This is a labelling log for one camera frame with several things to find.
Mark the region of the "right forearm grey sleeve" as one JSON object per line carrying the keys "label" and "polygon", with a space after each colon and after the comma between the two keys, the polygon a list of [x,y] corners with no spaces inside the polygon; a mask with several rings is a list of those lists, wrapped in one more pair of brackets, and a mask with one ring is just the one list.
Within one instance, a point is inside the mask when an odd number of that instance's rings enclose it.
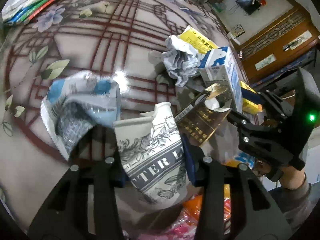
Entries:
{"label": "right forearm grey sleeve", "polygon": [[297,231],[310,216],[319,197],[314,193],[312,184],[307,178],[294,190],[278,187],[269,191],[279,206],[292,231]]}

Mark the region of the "person's right hand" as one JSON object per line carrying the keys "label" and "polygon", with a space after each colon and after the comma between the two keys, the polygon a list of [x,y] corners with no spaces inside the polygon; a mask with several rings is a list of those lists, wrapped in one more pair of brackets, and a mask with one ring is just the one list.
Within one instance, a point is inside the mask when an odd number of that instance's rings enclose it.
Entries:
{"label": "person's right hand", "polygon": [[[262,176],[269,175],[271,173],[271,166],[265,162],[258,161],[255,164],[254,169]],[[295,190],[304,184],[306,175],[304,169],[301,171],[295,169],[293,166],[281,166],[281,177],[279,182],[282,188]]]}

